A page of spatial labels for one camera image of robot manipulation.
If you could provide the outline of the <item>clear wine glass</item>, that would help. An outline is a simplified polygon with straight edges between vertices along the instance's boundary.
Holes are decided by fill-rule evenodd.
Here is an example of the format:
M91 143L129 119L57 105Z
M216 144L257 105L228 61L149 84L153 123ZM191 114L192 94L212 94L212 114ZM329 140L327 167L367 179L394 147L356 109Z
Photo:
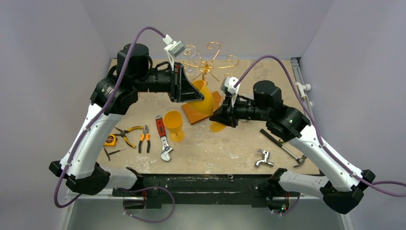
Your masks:
M192 44L187 44L186 48L181 53L182 58L190 59L197 54L197 48Z

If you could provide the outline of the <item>yellow wine glass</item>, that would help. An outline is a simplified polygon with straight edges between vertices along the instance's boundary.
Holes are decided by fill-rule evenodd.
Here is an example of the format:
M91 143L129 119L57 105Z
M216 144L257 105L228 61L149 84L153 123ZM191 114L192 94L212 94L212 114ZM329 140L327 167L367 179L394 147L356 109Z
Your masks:
M185 133L182 130L183 119L179 111L169 111L163 118L164 126L169 132L169 138L172 142L179 143L183 141Z
M194 110L197 112L211 116L214 113L214 98L212 96L212 92L210 91L207 83L203 80L196 80L193 82L193 85L200 91L200 93L204 96L204 100L202 101L195 101L195 102L188 102Z

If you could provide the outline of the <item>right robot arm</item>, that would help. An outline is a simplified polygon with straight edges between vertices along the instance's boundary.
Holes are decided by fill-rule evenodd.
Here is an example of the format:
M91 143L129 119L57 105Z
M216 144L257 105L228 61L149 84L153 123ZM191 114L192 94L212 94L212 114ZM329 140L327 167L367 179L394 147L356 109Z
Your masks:
M223 81L225 99L210 120L233 128L240 119L264 121L273 135L302 152L323 173L311 176L279 168L269 178L270 191L275 195L286 191L314 196L340 214L353 210L375 174L355 167L336 151L327 150L328 144L317 138L315 126L301 111L283 103L281 89L272 81L256 82L252 99L237 93L236 81L234 77Z

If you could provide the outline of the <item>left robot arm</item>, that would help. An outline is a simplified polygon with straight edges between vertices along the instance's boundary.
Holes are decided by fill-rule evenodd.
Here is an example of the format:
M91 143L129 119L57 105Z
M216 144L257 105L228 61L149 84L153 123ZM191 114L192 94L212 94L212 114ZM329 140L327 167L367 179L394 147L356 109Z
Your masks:
M203 100L187 79L175 57L185 50L182 42L165 47L169 60L153 65L146 45L128 44L117 53L116 64L97 83L81 131L65 157L50 164L50 171L66 180L73 192L95 195L105 188L123 188L129 195L142 192L143 183L131 168L113 170L97 162L107 137L141 92L164 92L176 103Z

